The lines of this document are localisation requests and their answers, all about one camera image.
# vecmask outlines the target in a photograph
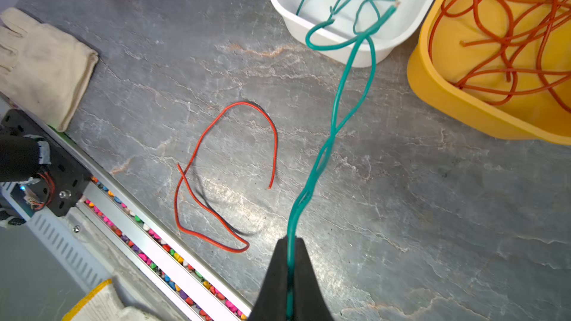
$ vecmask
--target teal cable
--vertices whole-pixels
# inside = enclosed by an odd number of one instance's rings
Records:
[[[297,12],[296,12],[297,15],[299,14],[299,12],[301,10],[304,1],[305,0],[302,0],[301,3],[299,4],[299,7],[298,7]],[[287,245],[287,265],[288,265],[287,317],[288,317],[288,319],[290,319],[294,313],[293,283],[294,283],[294,270],[295,270],[295,231],[297,228],[297,223],[299,221],[299,218],[300,218],[304,208],[307,206],[307,204],[310,202],[311,198],[313,197],[313,191],[314,191],[315,186],[318,182],[318,179],[321,176],[321,174],[323,173],[323,171],[325,170],[325,167],[327,166],[327,163],[331,157],[331,153],[333,150],[333,145],[335,143],[335,138],[336,138],[337,133],[343,128],[343,126],[347,123],[347,121],[361,107],[361,104],[363,104],[363,102],[365,101],[365,98],[367,97],[367,93],[368,93],[369,89],[371,88],[371,84],[372,84],[373,79],[375,77],[375,71],[376,71],[375,45],[373,43],[373,40],[371,39],[371,35],[375,34],[377,31],[379,31],[381,26],[395,13],[396,8],[399,5],[399,2],[397,0],[387,0],[387,1],[394,1],[394,3],[389,7],[389,9],[387,11],[385,11],[381,15],[379,13],[379,10],[377,9],[375,3],[374,3],[375,0],[363,0],[363,2],[359,6],[359,9],[357,10],[357,12],[355,14],[355,21],[353,23],[353,33],[355,34],[355,37],[348,39],[343,43],[339,43],[339,44],[335,44],[335,45],[315,45],[315,44],[313,44],[311,42],[311,36],[317,30],[323,29],[329,25],[332,25],[335,22],[335,19],[333,19],[333,15],[339,13],[339,11],[341,11],[346,6],[346,4],[349,3],[351,0],[344,1],[338,7],[338,5],[339,5],[339,3],[341,3],[341,1],[342,0],[337,0],[335,5],[330,7],[330,16],[327,20],[325,20],[324,22],[322,22],[320,24],[315,25],[313,28],[311,28],[308,31],[307,35],[305,36],[306,45],[308,47],[310,47],[311,49],[318,50],[318,51],[337,50],[337,49],[349,46],[351,44],[354,44],[354,46],[351,50],[351,54],[349,55],[349,59],[347,60],[346,67],[345,67],[345,70],[343,71],[343,75],[341,76],[341,80],[339,82],[337,93],[335,95],[335,100],[333,102],[333,109],[332,109],[332,114],[331,114],[330,136],[325,141],[325,143],[321,147],[321,149],[319,150],[317,159],[315,160],[315,163],[313,164],[313,168],[311,169],[310,175],[307,178],[307,182],[305,183],[305,186],[304,186],[302,192],[299,194],[299,196],[297,196],[297,198],[294,202],[294,205],[292,206],[292,210],[289,214],[288,228],[287,228],[287,235],[288,235],[288,245]],[[372,7],[375,10],[376,15],[377,15],[377,21],[375,22],[375,24],[371,25],[365,31],[357,32],[356,25],[357,25],[357,22],[359,20],[359,13],[361,12],[361,10],[363,9],[363,7],[366,3],[372,5]],[[343,118],[343,120],[338,125],[337,124],[337,118],[338,118],[339,102],[341,100],[341,95],[343,94],[343,89],[345,87],[346,79],[347,79],[347,76],[349,75],[349,72],[351,71],[351,67],[353,65],[354,58],[357,55],[357,52],[358,52],[361,44],[365,40],[367,40],[367,43],[369,44],[369,49],[371,51],[371,63],[372,63],[371,74],[369,76],[369,80],[367,81],[367,85],[365,86],[365,89],[363,91],[363,95],[361,96],[360,100],[357,102],[357,104],[355,104],[353,109],[346,115],[345,118]]]

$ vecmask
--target marble tabletop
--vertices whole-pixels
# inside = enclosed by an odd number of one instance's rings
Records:
[[[247,235],[231,254],[181,239],[250,302],[289,210],[328,136],[343,65],[289,35],[269,0],[19,0],[96,49],[99,64],[68,135],[176,231],[172,198],[197,138],[192,181]],[[571,319],[571,150],[491,138],[411,91],[418,34],[379,65],[339,134],[298,228],[336,320]],[[349,76],[341,114],[368,69]],[[190,201],[187,194],[183,198]],[[239,246],[182,203],[187,227]]]

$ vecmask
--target work glove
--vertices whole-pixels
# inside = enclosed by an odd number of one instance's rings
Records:
[[[63,132],[87,88],[97,53],[16,8],[1,15],[0,91]]]

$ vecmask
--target glove finger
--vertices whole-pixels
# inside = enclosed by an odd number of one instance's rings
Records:
[[[17,58],[18,55],[13,53],[11,50],[7,50],[0,46],[0,69],[4,68],[4,70],[10,71],[16,64]]]
[[[19,11],[16,8],[8,8],[0,15],[2,21],[9,29],[21,35],[26,35],[32,28],[39,23],[27,14]]]
[[[0,46],[4,46],[4,48],[11,50],[17,54],[20,51],[22,42],[22,35],[3,26],[0,26]]]

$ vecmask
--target white plastic bin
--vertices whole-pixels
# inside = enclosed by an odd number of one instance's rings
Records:
[[[325,21],[330,14],[330,6],[336,0],[305,0],[299,16],[295,14],[301,0],[271,0],[275,9],[282,15],[291,35],[305,44],[305,35],[314,25]],[[335,22],[326,29],[318,30],[312,36],[317,45],[339,44],[354,36],[354,15],[362,0],[352,0],[338,15]],[[399,0],[400,5],[393,16],[372,36],[375,43],[376,60],[380,62],[389,55],[392,49],[401,44],[416,30],[422,22],[433,0]],[[384,12],[389,1],[375,1],[379,11]],[[358,30],[367,28],[376,20],[375,12],[365,5],[359,18]],[[346,64],[353,45],[345,48],[321,51],[322,54]],[[361,45],[353,62],[353,67],[371,66],[371,54],[367,44]]]

